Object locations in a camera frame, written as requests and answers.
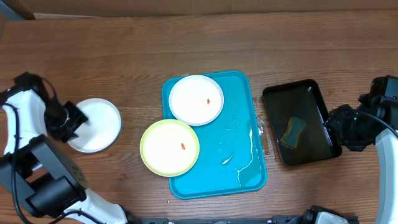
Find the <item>white paper plate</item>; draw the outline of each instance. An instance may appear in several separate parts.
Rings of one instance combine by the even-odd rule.
[[[190,75],[178,81],[169,95],[173,115],[191,126],[212,122],[221,113],[224,94],[213,79]]]
[[[193,129],[176,119],[164,119],[149,126],[139,148],[148,169],[164,177],[175,177],[190,170],[200,150]]]
[[[118,109],[108,100],[92,98],[76,105],[87,117],[75,133],[78,138],[68,141],[80,152],[98,152],[108,147],[119,135],[122,119]]]

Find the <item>teal plastic tray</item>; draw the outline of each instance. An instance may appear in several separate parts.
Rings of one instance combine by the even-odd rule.
[[[170,190],[181,199],[259,190],[267,182],[267,171],[249,80],[239,71],[204,75],[220,85],[224,107],[211,123],[192,126],[199,138],[199,158],[188,172],[170,178]],[[169,95],[182,78],[171,78],[162,87],[164,119],[175,119]]]

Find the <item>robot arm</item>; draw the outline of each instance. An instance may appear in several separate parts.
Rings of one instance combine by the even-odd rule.
[[[325,123],[338,143],[351,151],[375,144],[380,161],[379,211],[376,223],[398,222],[398,78],[379,77],[371,91],[361,95],[361,105],[330,111]]]
[[[54,92],[49,95],[42,79],[24,73],[14,79],[15,86],[0,93],[0,103],[7,114],[9,138],[5,156],[0,158],[0,184],[12,192],[12,161],[18,202],[33,216],[61,215],[83,223],[141,223],[120,205],[107,202],[88,188],[80,168],[47,138],[67,142],[77,137],[75,130],[88,118],[71,102],[61,105]],[[16,148],[16,119],[19,147]],[[33,170],[44,166],[48,171],[33,182],[26,179]]]

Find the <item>sponge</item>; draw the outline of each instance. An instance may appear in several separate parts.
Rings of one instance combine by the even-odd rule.
[[[307,122],[303,121],[302,119],[290,117],[285,133],[282,135],[279,141],[287,147],[296,149],[297,145],[299,144],[300,136],[302,135],[306,126]]]

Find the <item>plate with yellow rim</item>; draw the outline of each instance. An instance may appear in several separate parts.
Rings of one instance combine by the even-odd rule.
[[[194,130],[176,119],[164,119],[152,124],[140,142],[144,164],[164,177],[175,177],[190,170],[198,159],[199,151],[199,139]]]

